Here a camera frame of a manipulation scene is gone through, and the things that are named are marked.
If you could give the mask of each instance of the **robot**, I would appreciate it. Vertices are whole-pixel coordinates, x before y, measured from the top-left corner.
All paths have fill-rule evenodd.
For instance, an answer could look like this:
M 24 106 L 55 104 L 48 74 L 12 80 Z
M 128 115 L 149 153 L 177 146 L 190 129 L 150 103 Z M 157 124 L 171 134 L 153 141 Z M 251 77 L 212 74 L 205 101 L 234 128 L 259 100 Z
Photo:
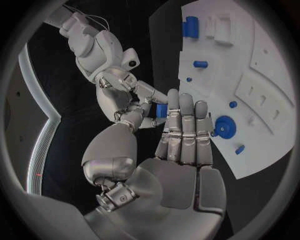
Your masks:
M 101 188 L 99 203 L 85 216 L 94 232 L 115 239 L 211 239 L 226 211 L 226 190 L 213 168 L 208 105 L 170 89 L 167 96 L 130 72 L 140 64 L 108 30 L 89 25 L 84 14 L 57 9 L 46 23 L 68 39 L 81 73 L 96 86 L 99 106 L 113 125 L 87 147 L 82 168 Z M 133 101 L 131 93 L 138 96 Z M 167 118 L 149 118 L 152 102 L 168 104 Z M 137 166 L 140 128 L 164 125 L 154 158 Z

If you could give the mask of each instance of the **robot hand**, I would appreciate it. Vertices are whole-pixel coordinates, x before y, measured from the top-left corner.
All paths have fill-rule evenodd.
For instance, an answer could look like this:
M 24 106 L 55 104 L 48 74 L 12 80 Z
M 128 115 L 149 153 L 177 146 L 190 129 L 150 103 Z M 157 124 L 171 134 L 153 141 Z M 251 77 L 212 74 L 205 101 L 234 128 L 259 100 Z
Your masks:
M 86 216 L 103 239 L 212 239 L 226 210 L 220 172 L 212 167 L 206 102 L 168 92 L 168 117 L 156 157 L 125 183 L 97 196 Z
M 129 72 L 140 64 L 133 48 L 123 51 L 110 31 L 98 31 L 89 25 L 84 14 L 71 13 L 65 7 L 57 9 L 46 23 L 59 28 L 68 39 L 77 67 L 96 85 L 98 103 L 110 121 L 127 123 L 134 131 L 165 122 L 147 117 L 151 103 L 166 104 L 167 96 Z M 130 92 L 137 94 L 139 102 L 132 102 Z

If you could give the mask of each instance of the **hole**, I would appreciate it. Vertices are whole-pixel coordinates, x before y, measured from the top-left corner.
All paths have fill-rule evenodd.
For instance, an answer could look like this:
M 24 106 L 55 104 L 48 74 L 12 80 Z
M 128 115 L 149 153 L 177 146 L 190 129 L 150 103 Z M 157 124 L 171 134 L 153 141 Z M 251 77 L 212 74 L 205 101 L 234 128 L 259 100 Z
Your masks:
M 279 115 L 279 111 L 276 110 L 276 111 L 275 111 L 275 115 L 274 115 L 274 117 L 273 117 L 273 120 L 275 120 L 275 119 L 278 117 L 278 115 Z
M 266 101 L 266 97 L 264 95 L 260 96 L 260 106 L 262 106 Z
M 250 95 L 253 91 L 253 86 L 250 88 L 248 95 Z

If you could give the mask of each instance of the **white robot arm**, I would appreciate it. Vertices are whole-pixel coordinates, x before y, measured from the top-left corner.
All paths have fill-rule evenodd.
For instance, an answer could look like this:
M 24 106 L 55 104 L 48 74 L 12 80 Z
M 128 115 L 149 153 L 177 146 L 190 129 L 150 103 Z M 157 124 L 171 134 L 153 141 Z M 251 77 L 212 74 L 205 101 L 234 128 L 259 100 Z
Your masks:
M 127 123 L 134 131 L 164 123 L 162 118 L 147 118 L 151 103 L 166 104 L 167 96 L 129 72 L 140 64 L 133 48 L 123 51 L 110 31 L 98 31 L 85 15 L 63 6 L 45 22 L 68 38 L 77 67 L 96 85 L 98 103 L 110 121 Z M 137 94 L 139 102 L 133 102 L 130 92 Z

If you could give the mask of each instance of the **black floor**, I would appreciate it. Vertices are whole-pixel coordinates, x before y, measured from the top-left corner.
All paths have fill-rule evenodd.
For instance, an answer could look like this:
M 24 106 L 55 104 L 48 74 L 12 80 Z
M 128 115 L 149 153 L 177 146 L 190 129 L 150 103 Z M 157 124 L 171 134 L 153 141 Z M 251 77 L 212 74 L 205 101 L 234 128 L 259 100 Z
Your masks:
M 165 2 L 76 0 L 69 4 L 105 17 L 123 49 L 134 47 L 139 55 L 141 65 L 133 74 L 167 93 L 168 89 L 179 87 L 180 6 L 192 1 L 170 0 L 149 19 Z M 75 57 L 58 29 L 44 24 L 30 40 L 29 51 L 41 85 L 62 115 L 46 159 L 42 194 L 71 203 L 86 214 L 96 207 L 98 190 L 84 177 L 82 156 L 90 141 L 111 123 L 97 104 L 95 86 L 77 69 Z M 153 156 L 161 130 L 143 129 L 136 133 L 139 161 Z M 216 146 L 212 150 L 214 166 L 224 178 L 228 199 L 226 220 L 216 239 L 226 239 L 268 202 L 289 155 L 257 174 L 236 180 Z

